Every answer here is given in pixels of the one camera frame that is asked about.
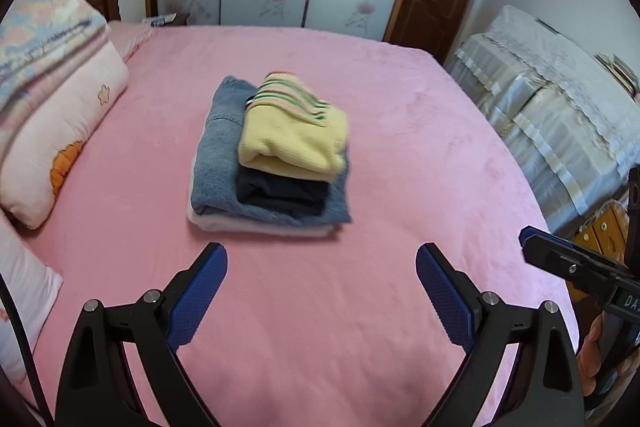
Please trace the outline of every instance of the stack of folded clothes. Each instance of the stack of folded clothes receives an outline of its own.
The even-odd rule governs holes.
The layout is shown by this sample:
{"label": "stack of folded clothes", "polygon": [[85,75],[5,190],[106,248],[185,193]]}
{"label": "stack of folded clothes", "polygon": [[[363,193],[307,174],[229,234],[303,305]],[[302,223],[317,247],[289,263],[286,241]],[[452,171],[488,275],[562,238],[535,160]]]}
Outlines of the stack of folded clothes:
{"label": "stack of folded clothes", "polygon": [[351,221],[346,115],[290,73],[228,76],[193,162],[188,217],[208,232],[322,237]]}

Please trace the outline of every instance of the hand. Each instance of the hand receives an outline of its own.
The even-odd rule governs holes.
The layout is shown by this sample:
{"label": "hand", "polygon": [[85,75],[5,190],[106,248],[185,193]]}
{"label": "hand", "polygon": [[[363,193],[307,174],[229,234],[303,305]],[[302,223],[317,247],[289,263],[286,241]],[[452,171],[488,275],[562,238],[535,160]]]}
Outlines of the hand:
{"label": "hand", "polygon": [[[599,315],[591,325],[591,330],[584,340],[584,344],[577,356],[578,370],[580,372],[580,380],[582,381],[582,394],[589,396],[596,388],[596,379],[594,378],[600,370],[602,361],[600,360],[600,348],[598,341],[602,335],[602,315]],[[624,360],[618,366],[618,379],[614,384],[611,393],[615,393],[617,387],[626,385],[633,377],[640,365],[640,350],[632,354],[628,359]]]}

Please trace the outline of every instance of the black garment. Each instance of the black garment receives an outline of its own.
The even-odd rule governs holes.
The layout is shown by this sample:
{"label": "black garment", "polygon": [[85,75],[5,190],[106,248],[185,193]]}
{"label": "black garment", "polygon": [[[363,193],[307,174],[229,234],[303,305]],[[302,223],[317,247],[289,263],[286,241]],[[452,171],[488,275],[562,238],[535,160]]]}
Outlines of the black garment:
{"label": "black garment", "polygon": [[254,204],[299,219],[322,214],[328,194],[327,182],[287,178],[238,166],[236,197],[240,203]]}

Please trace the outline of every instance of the pink bedsheet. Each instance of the pink bedsheet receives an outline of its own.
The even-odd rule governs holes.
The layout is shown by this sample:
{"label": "pink bedsheet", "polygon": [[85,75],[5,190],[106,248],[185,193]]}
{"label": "pink bedsheet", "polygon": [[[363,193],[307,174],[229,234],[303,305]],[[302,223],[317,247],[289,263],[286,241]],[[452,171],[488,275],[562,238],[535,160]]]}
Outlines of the pink bedsheet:
{"label": "pink bedsheet", "polygon": [[[225,427],[421,425],[463,359],[415,275],[425,242],[481,291],[536,308],[555,300],[577,341],[564,283],[521,258],[520,229],[545,228],[523,174],[428,54],[302,29],[164,28],[128,66],[129,89],[29,240],[65,278],[35,351],[52,404],[82,304],[163,288],[210,240],[225,245],[228,275],[178,354]],[[330,239],[210,235],[187,222],[213,92],[226,74],[259,84],[271,70],[297,72],[350,118],[354,223]]]}

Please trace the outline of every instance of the pink pillow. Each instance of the pink pillow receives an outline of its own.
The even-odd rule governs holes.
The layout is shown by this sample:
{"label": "pink pillow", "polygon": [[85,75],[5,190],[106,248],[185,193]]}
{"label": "pink pillow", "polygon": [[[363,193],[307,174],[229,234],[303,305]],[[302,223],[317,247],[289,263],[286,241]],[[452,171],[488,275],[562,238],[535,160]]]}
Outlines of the pink pillow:
{"label": "pink pillow", "polygon": [[7,212],[32,230],[47,219],[82,148],[128,81],[129,70],[107,42],[29,117],[0,168],[0,205]]}
{"label": "pink pillow", "polygon": [[125,62],[136,53],[141,44],[151,38],[154,32],[154,29],[146,24],[121,21],[109,22],[109,28],[111,29],[109,39]]}

